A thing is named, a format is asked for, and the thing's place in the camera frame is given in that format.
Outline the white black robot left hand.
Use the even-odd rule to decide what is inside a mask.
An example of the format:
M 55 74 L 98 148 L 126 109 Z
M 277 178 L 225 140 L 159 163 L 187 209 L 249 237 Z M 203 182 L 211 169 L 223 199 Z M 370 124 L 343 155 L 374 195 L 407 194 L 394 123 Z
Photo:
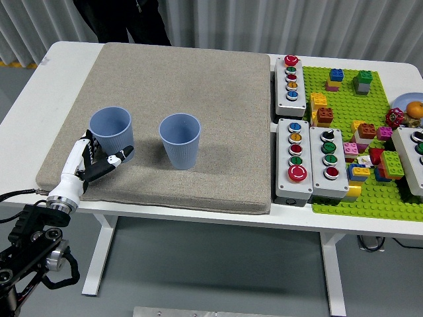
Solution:
M 94 161 L 99 143 L 91 131 L 75 142 L 60 176 L 59 184 L 48 194 L 48 205 L 72 205 L 77 207 L 89 182 L 112 172 L 134 151 L 128 145 L 106 158 Z

